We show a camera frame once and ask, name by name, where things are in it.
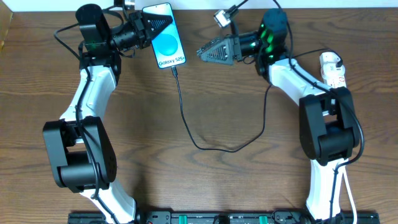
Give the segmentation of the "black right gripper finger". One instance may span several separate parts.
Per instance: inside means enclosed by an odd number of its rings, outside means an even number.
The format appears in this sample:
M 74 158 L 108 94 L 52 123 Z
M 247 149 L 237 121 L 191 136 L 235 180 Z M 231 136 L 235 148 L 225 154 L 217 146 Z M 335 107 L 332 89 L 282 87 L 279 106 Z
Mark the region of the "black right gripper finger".
M 232 35 L 226 35 L 220 37 L 221 42 L 216 44 L 211 49 L 205 51 L 199 57 L 204 62 L 219 63 L 224 65 L 234 64 L 234 50 L 233 50 L 233 37 Z
M 205 45 L 203 45 L 202 47 L 200 47 L 197 50 L 197 56 L 200 56 L 205 51 L 211 49 L 212 47 L 214 47 L 216 44 L 219 44 L 220 42 L 221 42 L 220 37 L 215 37 L 214 39 L 210 40 L 208 43 L 206 43 Z

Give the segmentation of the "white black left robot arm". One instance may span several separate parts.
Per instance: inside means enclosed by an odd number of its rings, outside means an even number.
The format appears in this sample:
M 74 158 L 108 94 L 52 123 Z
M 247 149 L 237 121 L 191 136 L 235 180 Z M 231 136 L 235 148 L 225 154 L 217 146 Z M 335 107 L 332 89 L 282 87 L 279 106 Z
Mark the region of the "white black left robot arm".
M 133 48 L 151 45 L 172 25 L 169 12 L 134 11 L 119 15 L 110 27 L 113 9 L 85 4 L 75 14 L 83 36 L 75 52 L 80 83 L 67 110 L 43 128 L 55 183 L 90 199 L 108 223 L 144 223 L 144 214 L 117 179 L 117 161 L 103 125 L 108 100 L 121 74 L 121 59 Z

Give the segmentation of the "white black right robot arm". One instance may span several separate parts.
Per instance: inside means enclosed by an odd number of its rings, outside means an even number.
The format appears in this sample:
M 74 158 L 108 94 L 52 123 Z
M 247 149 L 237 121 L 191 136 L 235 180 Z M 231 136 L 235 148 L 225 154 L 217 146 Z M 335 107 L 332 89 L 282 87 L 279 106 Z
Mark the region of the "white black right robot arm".
M 258 30 L 217 37 L 197 50 L 204 62 L 232 65 L 246 57 L 257 73 L 299 107 L 299 138 L 310 159 L 311 183 L 306 209 L 313 223 L 342 223 L 340 186 L 352 152 L 364 136 L 345 86 L 332 87 L 306 72 L 285 46 L 291 33 L 281 8 L 267 10 Z

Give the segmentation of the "blue Galaxy smartphone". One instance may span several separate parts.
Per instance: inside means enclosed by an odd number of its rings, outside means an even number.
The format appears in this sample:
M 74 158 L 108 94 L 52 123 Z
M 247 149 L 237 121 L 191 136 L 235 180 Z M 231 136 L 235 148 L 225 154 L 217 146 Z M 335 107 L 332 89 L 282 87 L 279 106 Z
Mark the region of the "blue Galaxy smartphone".
M 152 48 L 158 67 L 163 69 L 185 63 L 185 52 L 180 40 L 171 4 L 165 2 L 147 6 L 143 8 L 143 12 L 170 16 L 172 18 L 172 23 L 152 41 Z

